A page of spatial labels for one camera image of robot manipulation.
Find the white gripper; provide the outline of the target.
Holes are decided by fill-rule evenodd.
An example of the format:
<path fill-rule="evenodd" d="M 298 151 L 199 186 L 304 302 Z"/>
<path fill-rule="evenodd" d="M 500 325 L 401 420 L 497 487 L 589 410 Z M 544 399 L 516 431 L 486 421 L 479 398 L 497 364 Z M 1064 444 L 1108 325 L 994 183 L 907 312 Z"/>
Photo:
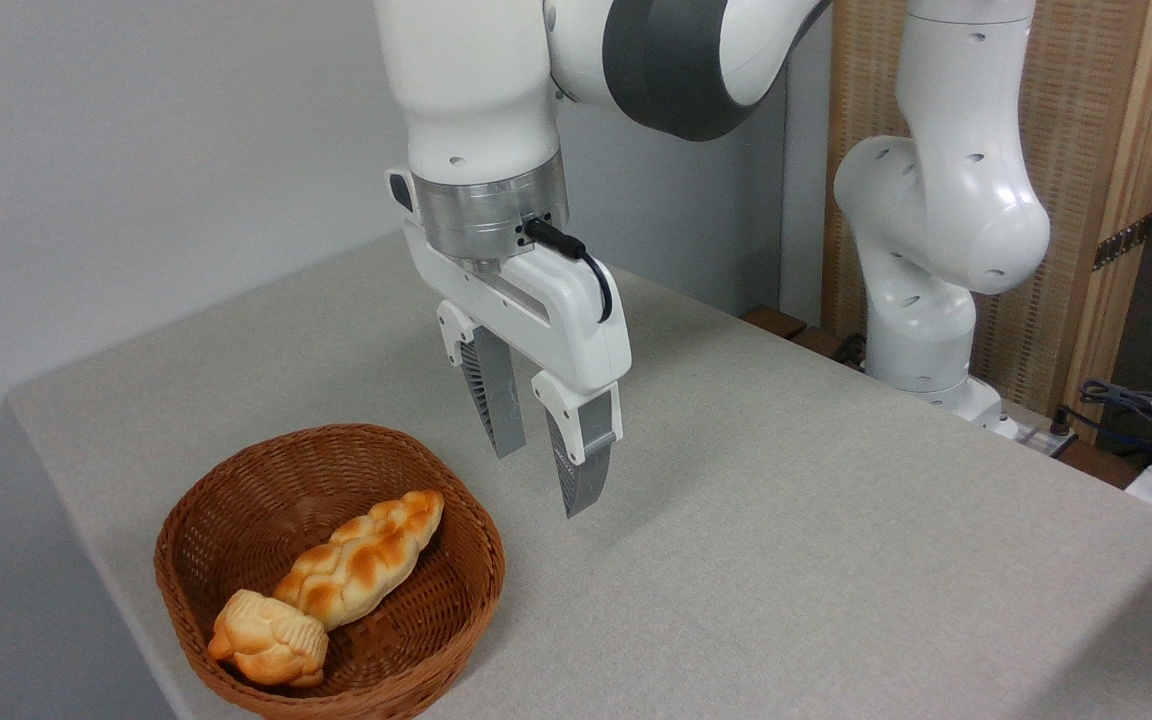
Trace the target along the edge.
<path fill-rule="evenodd" d="M 444 297 L 435 316 L 445 354 L 497 457 L 526 445 L 511 347 L 545 370 L 532 392 L 547 410 L 559 491 L 575 518 L 602 497 L 612 446 L 626 437 L 616 382 L 632 361 L 626 313 L 614 304 L 602 323 L 602 286 L 588 265 L 544 247 L 483 275 L 435 251 L 420 225 L 402 232 L 420 278 Z"/>

